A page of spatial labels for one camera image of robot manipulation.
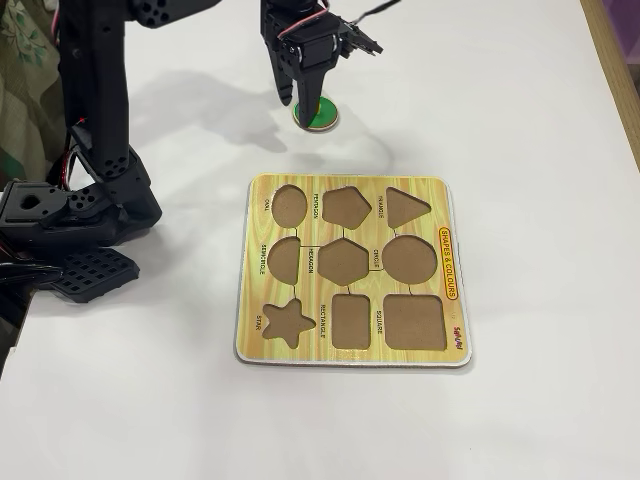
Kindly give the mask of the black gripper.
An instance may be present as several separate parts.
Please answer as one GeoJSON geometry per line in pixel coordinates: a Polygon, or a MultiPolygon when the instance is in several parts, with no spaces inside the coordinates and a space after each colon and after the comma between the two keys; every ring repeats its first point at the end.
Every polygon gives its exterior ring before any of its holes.
{"type": "Polygon", "coordinates": [[[261,1],[261,35],[267,47],[276,92],[288,106],[297,80],[297,123],[304,130],[326,130],[329,120],[315,121],[325,73],[303,74],[339,54],[341,19],[328,1],[261,1]]]}

